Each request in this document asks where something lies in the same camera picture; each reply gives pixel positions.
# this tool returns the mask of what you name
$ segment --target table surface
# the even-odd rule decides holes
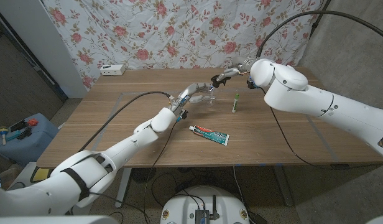
[[[323,85],[306,68],[297,68],[318,88]],[[147,91],[165,91],[177,96],[191,83],[210,82],[222,68],[128,70],[116,77],[100,77],[49,147],[37,161],[39,167],[54,168],[75,154],[101,125],[122,105]],[[188,117],[172,133],[157,167],[264,166],[304,164],[287,146],[264,102],[262,91],[250,90],[246,77],[234,77],[221,86],[214,107],[205,102],[187,104]],[[233,114],[235,93],[239,93]],[[103,151],[133,134],[134,128],[153,118],[168,98],[146,95],[120,112],[86,148]],[[293,150],[313,164],[383,162],[383,158],[362,141],[319,119],[304,114],[274,110]],[[230,135],[227,146],[193,134],[189,126],[199,125]],[[170,130],[151,146],[140,150],[125,166],[150,167],[162,150]]]

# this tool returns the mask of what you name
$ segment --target power strip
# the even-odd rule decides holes
[[[102,65],[100,73],[102,75],[122,75],[125,72],[125,65]]]

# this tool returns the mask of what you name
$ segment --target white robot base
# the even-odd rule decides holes
[[[161,213],[161,224],[231,223],[248,224],[249,217],[244,204],[233,194],[213,186],[200,185],[186,189],[172,197]]]

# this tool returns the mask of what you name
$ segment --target floral curtain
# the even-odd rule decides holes
[[[103,64],[127,69],[225,67],[256,54],[288,17],[322,0],[43,0],[89,90]],[[316,16],[299,17],[266,43],[262,57],[295,65]]]

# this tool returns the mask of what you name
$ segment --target black strap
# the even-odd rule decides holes
[[[66,174],[68,174],[70,177],[73,178],[73,180],[78,184],[78,186],[80,187],[81,189],[81,193],[80,193],[80,198],[78,199],[78,201],[80,200],[83,200],[84,198],[86,197],[89,197],[90,195],[90,190],[88,187],[86,187],[86,183],[85,181],[72,169],[72,168],[67,168],[67,169],[64,169],[62,170],[62,172],[65,172]]]

